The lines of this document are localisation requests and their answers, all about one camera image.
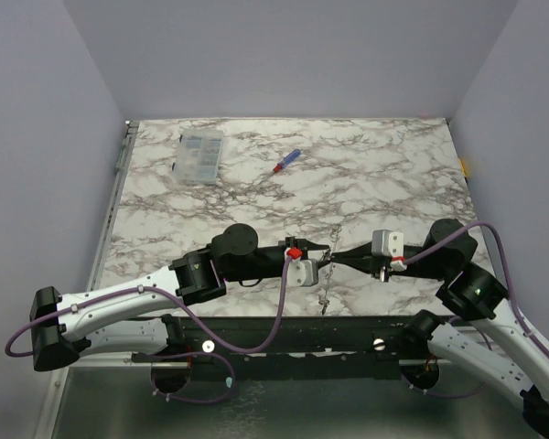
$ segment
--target screwdriver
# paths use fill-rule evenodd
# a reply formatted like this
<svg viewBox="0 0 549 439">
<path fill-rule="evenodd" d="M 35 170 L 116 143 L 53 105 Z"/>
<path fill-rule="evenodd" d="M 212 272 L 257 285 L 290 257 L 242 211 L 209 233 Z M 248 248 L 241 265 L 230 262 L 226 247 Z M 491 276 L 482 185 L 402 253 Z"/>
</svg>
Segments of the screwdriver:
<svg viewBox="0 0 549 439">
<path fill-rule="evenodd" d="M 296 160 L 297 157 L 299 157 L 301 155 L 301 150 L 300 149 L 296 149 L 295 151 L 293 151 L 291 154 L 289 154 L 287 157 L 285 157 L 283 160 L 281 160 L 280 162 L 278 162 L 276 164 L 276 166 L 273 168 L 273 170 L 271 172 L 269 172 L 269 174 L 263 178 L 262 180 L 260 180 L 260 182 L 258 183 L 259 185 L 262 185 L 264 181 L 266 181 L 268 178 L 270 178 L 271 176 L 273 176 L 274 174 L 277 174 L 279 172 L 281 172 L 283 169 L 285 169 L 288 165 L 290 165 L 292 162 L 294 162 Z"/>
</svg>

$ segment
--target gray floor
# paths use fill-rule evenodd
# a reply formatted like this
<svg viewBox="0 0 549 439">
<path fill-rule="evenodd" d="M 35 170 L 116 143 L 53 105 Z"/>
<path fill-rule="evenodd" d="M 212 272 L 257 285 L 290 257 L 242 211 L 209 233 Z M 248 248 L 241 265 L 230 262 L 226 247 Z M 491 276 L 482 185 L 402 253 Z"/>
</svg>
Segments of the gray floor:
<svg viewBox="0 0 549 439">
<path fill-rule="evenodd" d="M 449 438 L 537 436 L 493 391 L 459 401 L 409 391 L 400 381 L 239 383 L 230 402 L 199 407 L 153 398 L 146 369 L 72 369 L 54 437 L 74 438 Z M 447 368 L 443 391 L 475 381 Z M 222 389 L 202 383 L 198 395 Z"/>
</svg>

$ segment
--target chain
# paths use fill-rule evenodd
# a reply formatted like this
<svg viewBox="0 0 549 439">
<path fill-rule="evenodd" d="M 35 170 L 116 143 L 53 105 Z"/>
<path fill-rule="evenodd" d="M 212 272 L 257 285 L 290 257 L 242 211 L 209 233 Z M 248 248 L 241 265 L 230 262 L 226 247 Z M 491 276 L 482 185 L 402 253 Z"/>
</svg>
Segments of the chain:
<svg viewBox="0 0 549 439">
<path fill-rule="evenodd" d="M 331 249 L 324 254 L 323 256 L 324 259 L 331 259 L 331 255 L 336 252 L 340 232 L 341 232 L 341 224 L 334 224 L 333 226 L 331 226 L 331 233 L 329 234 L 329 239 L 331 240 L 331 242 L 333 242 L 333 244 L 331 245 Z M 328 274 L 326 275 L 326 286 L 323 289 L 324 294 L 323 294 L 323 297 L 319 298 L 319 304 L 323 306 L 323 308 L 321 309 L 322 316 L 324 316 L 326 314 L 326 311 L 328 310 L 329 283 L 331 282 L 331 276 L 333 274 L 333 269 L 335 266 L 336 264 L 333 262 L 329 264 Z"/>
</svg>

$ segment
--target robotic arm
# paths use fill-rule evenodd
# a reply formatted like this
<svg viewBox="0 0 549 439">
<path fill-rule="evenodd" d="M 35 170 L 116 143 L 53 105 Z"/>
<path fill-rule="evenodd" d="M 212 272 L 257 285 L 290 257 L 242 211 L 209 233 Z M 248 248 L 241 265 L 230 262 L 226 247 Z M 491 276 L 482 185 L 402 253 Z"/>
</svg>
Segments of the robotic arm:
<svg viewBox="0 0 549 439">
<path fill-rule="evenodd" d="M 457 363 L 522 407 L 527 423 L 549 437 L 549 342 L 520 311 L 517 315 L 509 280 L 511 293 L 471 262 L 477 243 L 467 229 L 454 219 L 441 219 L 422 247 L 404 245 L 402 233 L 377 230 L 371 242 L 317 261 L 308 252 L 328 251 L 329 246 L 291 237 L 259 248 L 255 230 L 236 224 L 205 248 L 140 279 L 80 294 L 59 294 L 53 287 L 39 290 L 31 323 L 22 329 L 31 329 L 35 370 L 52 370 L 100 352 L 176 352 L 184 339 L 178 318 L 129 319 L 172 308 L 176 300 L 184 305 L 209 301 L 226 294 L 225 282 L 280 277 L 286 266 L 292 273 L 285 275 L 289 286 L 317 284 L 318 269 L 329 263 L 347 265 L 381 282 L 393 275 L 435 279 L 443 281 L 436 295 L 444 305 L 509 357 L 484 348 L 428 311 L 404 325 L 401 346 L 421 347 Z M 289 256 L 294 260 L 285 263 Z"/>
</svg>

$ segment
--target marble table top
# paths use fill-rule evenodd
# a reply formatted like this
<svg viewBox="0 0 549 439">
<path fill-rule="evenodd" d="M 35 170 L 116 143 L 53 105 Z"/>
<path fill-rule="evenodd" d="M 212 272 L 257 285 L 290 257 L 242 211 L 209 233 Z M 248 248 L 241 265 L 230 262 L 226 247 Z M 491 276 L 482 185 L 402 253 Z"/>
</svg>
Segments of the marble table top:
<svg viewBox="0 0 549 439">
<path fill-rule="evenodd" d="M 215 186 L 183 186 L 171 173 L 186 128 L 225 133 Z M 295 148 L 302 155 L 284 173 L 256 183 Z M 420 245 L 441 218 L 476 219 L 445 120 L 204 119 L 140 123 L 105 257 L 101 287 L 153 272 L 204 247 L 229 225 L 256 229 L 259 245 L 285 236 L 330 243 L 338 251 L 371 240 L 378 229 L 403 231 Z M 479 230 L 474 262 L 491 270 Z M 286 316 L 319 316 L 319 285 L 290 288 Z M 254 288 L 228 284 L 228 294 L 194 305 L 199 316 L 273 316 L 280 281 Z M 387 284 L 336 266 L 326 316 L 409 316 L 420 309 L 449 315 L 436 299 L 439 283 L 391 278 Z"/>
</svg>

